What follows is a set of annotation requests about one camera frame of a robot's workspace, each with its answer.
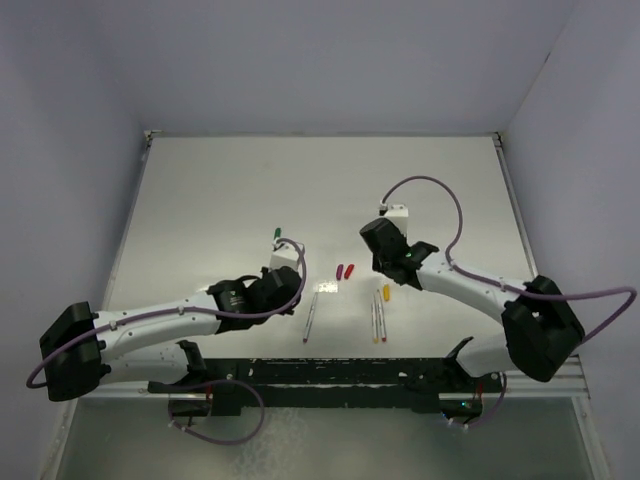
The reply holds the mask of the purple marker pen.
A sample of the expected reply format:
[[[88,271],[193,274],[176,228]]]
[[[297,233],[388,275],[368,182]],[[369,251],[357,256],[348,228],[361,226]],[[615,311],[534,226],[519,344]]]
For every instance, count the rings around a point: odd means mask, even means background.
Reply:
[[[312,298],[311,305],[310,305],[309,312],[308,312],[308,316],[307,316],[307,321],[306,321],[306,324],[305,324],[304,334],[303,334],[303,337],[302,337],[302,342],[304,344],[306,344],[308,342],[308,340],[309,340],[309,336],[310,336],[310,332],[311,332],[311,328],[312,328],[313,320],[314,320],[314,316],[315,316],[315,311],[316,311],[316,307],[317,307],[318,296],[319,296],[319,292],[314,292],[314,296]]]

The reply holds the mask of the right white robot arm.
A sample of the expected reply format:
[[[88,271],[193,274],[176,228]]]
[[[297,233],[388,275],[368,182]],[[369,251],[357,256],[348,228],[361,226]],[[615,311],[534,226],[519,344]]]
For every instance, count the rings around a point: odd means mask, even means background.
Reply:
[[[496,321],[502,332],[485,339],[467,337],[444,358],[446,383],[467,391],[480,377],[518,370],[548,382],[585,338],[585,331],[557,285],[537,276],[514,291],[494,277],[489,284],[457,272],[438,247],[405,235],[379,217],[359,231],[372,253],[372,269],[398,285],[440,294]]]

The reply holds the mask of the red marker pen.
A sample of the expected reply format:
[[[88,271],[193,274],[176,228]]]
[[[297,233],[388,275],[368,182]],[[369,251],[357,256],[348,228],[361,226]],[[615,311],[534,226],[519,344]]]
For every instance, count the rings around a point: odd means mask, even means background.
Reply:
[[[384,307],[383,307],[383,297],[380,290],[377,290],[377,298],[378,298],[378,317],[380,324],[380,338],[382,342],[387,342],[387,328],[386,321],[384,315]]]

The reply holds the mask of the yellow marker pen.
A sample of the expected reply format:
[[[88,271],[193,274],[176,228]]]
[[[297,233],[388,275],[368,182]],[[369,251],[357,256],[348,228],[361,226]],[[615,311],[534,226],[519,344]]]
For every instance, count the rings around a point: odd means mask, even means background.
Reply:
[[[379,324],[378,324],[377,301],[376,301],[375,294],[372,294],[371,300],[372,300],[371,301],[372,338],[373,338],[373,343],[378,344],[380,341],[380,334],[379,334]]]

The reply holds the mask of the red pen cap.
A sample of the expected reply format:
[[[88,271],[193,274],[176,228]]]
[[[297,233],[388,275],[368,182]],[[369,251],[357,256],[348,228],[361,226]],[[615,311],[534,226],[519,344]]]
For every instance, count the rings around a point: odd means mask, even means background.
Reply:
[[[353,273],[354,268],[355,268],[354,264],[349,264],[346,267],[346,270],[343,272],[343,279],[344,280],[347,280],[347,279],[350,278],[351,274]]]

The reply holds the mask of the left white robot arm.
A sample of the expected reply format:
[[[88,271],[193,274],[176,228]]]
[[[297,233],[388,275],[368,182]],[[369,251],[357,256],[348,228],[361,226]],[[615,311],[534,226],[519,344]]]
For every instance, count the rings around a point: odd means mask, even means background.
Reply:
[[[42,361],[27,386],[52,402],[86,395],[102,381],[118,383],[116,360],[131,352],[195,336],[243,331],[274,315],[291,315],[307,280],[304,270],[263,268],[259,276],[223,280],[168,304],[128,312],[67,307],[40,337]]]

